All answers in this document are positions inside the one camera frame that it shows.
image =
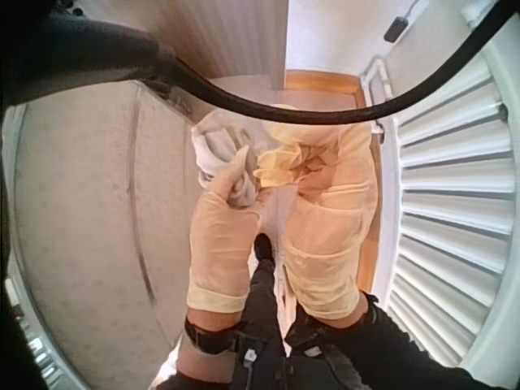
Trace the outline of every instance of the latex glove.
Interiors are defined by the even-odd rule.
[[[321,167],[300,177],[288,217],[288,280],[305,311],[318,319],[342,319],[358,304],[350,270],[377,204],[370,142],[365,124],[341,134],[320,158]]]
[[[215,313],[244,309],[249,293],[248,258],[259,229],[268,192],[255,203],[234,209],[228,204],[233,186],[244,175],[248,146],[211,182],[201,195],[190,230],[192,263],[188,307]]]

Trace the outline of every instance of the translucent glove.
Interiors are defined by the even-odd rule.
[[[359,300],[349,270],[359,260],[377,203],[370,141],[368,126],[355,125],[312,156],[320,164],[302,163],[307,169],[288,218],[285,266],[297,300],[315,318],[342,319]]]
[[[249,293],[247,262],[268,197],[263,191],[252,206],[242,209],[228,204],[233,187],[244,175],[248,148],[240,149],[214,178],[193,215],[187,299],[192,309],[215,313],[244,309]]]

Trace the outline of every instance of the black shoe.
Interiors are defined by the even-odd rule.
[[[254,254],[259,262],[262,260],[275,262],[275,257],[273,256],[273,245],[266,234],[260,233],[257,238],[254,239]]]

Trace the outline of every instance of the person's right hand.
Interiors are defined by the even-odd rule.
[[[351,270],[357,268],[377,202],[370,142],[367,124],[352,126],[315,157],[319,169],[307,170],[299,180],[288,217],[285,265],[297,300],[317,319],[344,319],[358,306]]]

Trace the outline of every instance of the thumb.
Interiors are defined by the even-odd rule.
[[[246,145],[236,152],[233,160],[214,178],[209,190],[227,200],[235,183],[244,175],[245,159],[249,151]]]

